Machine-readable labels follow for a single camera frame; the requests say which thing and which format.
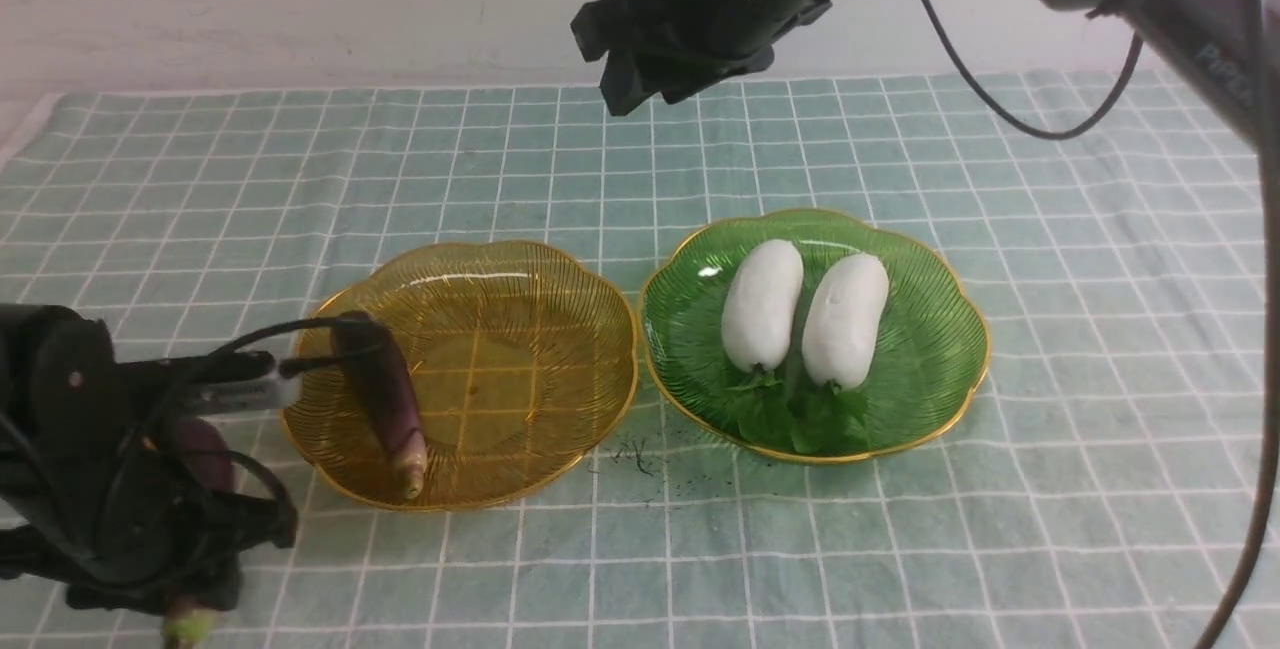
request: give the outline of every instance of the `black wire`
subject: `black wire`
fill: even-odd
[[[955,64],[956,70],[960,70],[960,76],[964,76],[969,87],[983,99],[983,102],[987,102],[988,108],[992,108],[992,111],[1001,115],[1002,119],[1010,122],[1018,129],[1033,134],[1033,137],[1044,140],[1079,137],[1084,131],[1092,129],[1102,116],[1106,116],[1106,113],[1111,110],[1111,106],[1115,106],[1115,102],[1120,99],[1120,93],[1124,92],[1129,83],[1142,49],[1142,38],[1134,35],[1124,70],[1120,72],[1120,78],[1116,81],[1115,87],[1111,88],[1111,93],[1102,101],[1102,106],[1098,108],[1098,111],[1094,111],[1093,116],[1089,116],[1088,120],[1084,120],[1082,125],[1073,131],[1050,133],[1050,131],[1038,131],[1033,125],[1025,125],[1024,122],[1016,120],[1015,116],[1005,111],[995,99],[979,87],[977,79],[973,78],[973,74],[969,74],[969,70],[964,67],[964,61],[960,61],[955,47],[947,40],[937,12],[933,10],[933,3],[929,0],[920,0],[920,3],[924,5],[924,12],[929,15],[933,29],[938,35],[942,47],[946,49],[947,56],[951,58],[951,63]],[[1123,3],[1124,0],[1105,0],[1096,10],[1089,12],[1088,17],[1092,19],[1094,15],[1114,14]],[[1252,580],[1253,572],[1257,570],[1262,548],[1266,545],[1267,521],[1271,517],[1271,507],[1276,492],[1276,475],[1277,470],[1280,470],[1280,323],[1275,321],[1274,316],[1275,307],[1280,303],[1280,218],[1276,216],[1276,211],[1280,211],[1280,137],[1277,137],[1275,131],[1277,119],[1275,113],[1276,97],[1272,93],[1274,84],[1267,73],[1266,61],[1266,5],[1263,0],[1244,0],[1243,8],[1245,38],[1249,45],[1251,78],[1254,92],[1253,109],[1254,122],[1257,122],[1254,133],[1257,134],[1258,145],[1258,180],[1262,187],[1262,224],[1267,273],[1262,449],[1254,489],[1253,512],[1249,516],[1249,526],[1244,535],[1240,558],[1222,593],[1222,599],[1196,641],[1194,649],[1212,649],[1212,645],[1217,644],[1217,640],[1231,621],[1231,614],[1244,597],[1244,590],[1249,586],[1249,580]]]
[[[174,407],[179,406],[184,390],[191,387],[197,376],[205,374],[214,367],[214,365],[221,361],[221,358],[225,358],[238,349],[243,349],[244,347],[264,339],[270,339],[274,335],[292,334],[306,329],[333,329],[334,326],[343,324],[364,324],[365,321],[366,320],[360,320],[360,317],[302,317],[296,321],[284,321],[282,324],[265,326],[264,329],[239,335],[239,338],[212,349],[212,352],[206,353],[204,357],[200,357],[183,367],[183,371],[179,371],[179,374],[169,383],[169,387],[165,388],[164,393],[156,398],[156,402],[151,406],[151,410],[146,413],[146,416],[142,417],[138,426],[134,428],[132,434],[124,439],[120,457],[115,462],[115,471],[111,474],[111,480],[108,484],[105,498],[99,509],[99,521],[96,522],[97,531],[101,531],[102,527],[106,526],[106,522],[102,520],[105,518],[106,512],[110,511],[111,506],[115,503],[115,498],[123,488],[124,475],[142,453],[143,440],[151,434],[151,431],[155,431],[160,420],[164,419],[165,412],[169,412]],[[96,539],[99,541],[95,543],[100,544],[101,536],[97,536]]]
[[[1262,184],[1262,225],[1266,247],[1266,341],[1262,398],[1262,456],[1258,466],[1257,488],[1253,497],[1253,513],[1249,529],[1244,535],[1244,547],[1235,571],[1226,585],[1222,599],[1210,617],[1201,634],[1196,649],[1210,649],[1215,645],[1231,613],[1244,597],[1249,580],[1258,566],[1262,547],[1266,544],[1267,520],[1271,517],[1271,504],[1275,499],[1276,470],[1280,465],[1280,324],[1275,321],[1275,307],[1280,303],[1280,146],[1276,143],[1276,99],[1272,93],[1270,72],[1266,61],[1266,6],[1263,0],[1244,0],[1245,35],[1249,44],[1249,64],[1252,65],[1254,120],[1257,120],[1258,175]]]
[[[49,465],[40,457],[40,452],[32,445],[31,439],[4,412],[0,412],[0,431],[3,431],[4,438],[9,440],[13,449],[27,462],[27,469],[36,475],[40,484],[45,485],[45,497],[49,499],[50,508],[54,512],[54,522],[58,525],[58,531],[64,538],[72,539],[70,521],[63,507],[61,493],[58,490],[58,485],[54,484],[54,474],[49,470]]]
[[[938,35],[943,51],[947,52],[947,58],[951,58],[951,64],[960,72],[960,76],[965,79],[965,84],[969,84],[969,88],[973,90],[974,93],[978,93],[978,99],[982,99],[983,104],[991,108],[991,111],[996,111],[1000,119],[1005,119],[1010,125],[1014,125],[1015,129],[1038,140],[1047,140],[1048,142],[1066,142],[1066,140],[1074,140],[1080,137],[1080,134],[1087,133],[1087,131],[1093,129],[1098,122],[1103,120],[1107,116],[1107,113],[1111,113],[1112,108],[1116,106],[1116,102],[1120,101],[1120,96],[1124,93],[1124,90],[1129,87],[1129,79],[1133,79],[1133,72],[1138,69],[1138,58],[1142,56],[1142,38],[1138,37],[1138,35],[1133,35],[1133,42],[1129,42],[1129,55],[1125,56],[1120,77],[1116,78],[1116,83],[1111,88],[1111,92],[1107,92],[1106,99],[1102,99],[1102,104],[1098,105],[1097,111],[1093,111],[1088,119],[1084,119],[1080,124],[1074,125],[1074,128],[1068,131],[1041,129],[1038,125],[1027,124],[1027,122],[1014,116],[1009,110],[1006,110],[1006,108],[1000,106],[996,97],[992,97],[991,93],[987,93],[987,90],[982,88],[978,79],[974,78],[972,72],[969,72],[969,67],[965,67],[964,60],[961,60],[959,52],[956,52],[955,46],[951,45],[951,38],[947,37],[947,31],[942,28],[942,20],[938,19],[938,12],[934,10],[933,1],[920,0],[920,5],[924,6],[924,14],[929,17],[929,24],[933,26],[933,33]]]
[[[289,490],[284,486],[284,483],[280,481],[280,477],[275,476],[275,474],[271,470],[266,469],[266,466],[262,465],[262,462],[242,452],[236,452],[233,449],[206,449],[206,451],[191,449],[182,452],[165,452],[164,456],[165,457],[223,457],[230,461],[233,465],[242,467],[250,476],[260,481],[260,484],[268,490],[268,493],[271,495],[271,499],[274,499],[278,507],[284,507],[289,504]],[[204,484],[200,485],[202,489],[205,489],[205,492],[202,493],[205,501],[206,502],[211,501],[212,493],[210,488],[205,486]],[[160,572],[159,575],[147,577],[146,580],[142,581],[136,581],[125,585],[115,585],[113,586],[113,589],[118,591],[146,591],[148,589],[168,588],[174,581],[187,577],[188,575],[191,575],[192,571],[196,571],[197,568],[205,566],[206,563],[225,559],[232,557],[233,554],[239,553],[237,549],[232,548],[224,552],[201,556],[205,553],[205,547],[206,547],[205,535],[201,535],[200,541],[196,544],[196,547],[192,548],[189,554],[191,558],[198,557],[200,563],[197,565],[193,565],[189,561],[189,558],[188,561],[174,562],[172,566],[169,566],[165,571]]]

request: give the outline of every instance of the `eggplant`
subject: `eggplant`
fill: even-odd
[[[182,462],[196,481],[216,492],[236,492],[236,467],[227,457],[227,440],[207,421],[179,417],[173,421],[170,440],[182,454]],[[195,649],[209,637],[218,621],[210,609],[189,595],[177,595],[169,602],[160,635],[164,649]]]
[[[381,444],[404,499],[416,499],[426,481],[426,439],[404,356],[387,326],[366,312],[348,311],[340,317],[351,321],[329,330],[333,353]]]

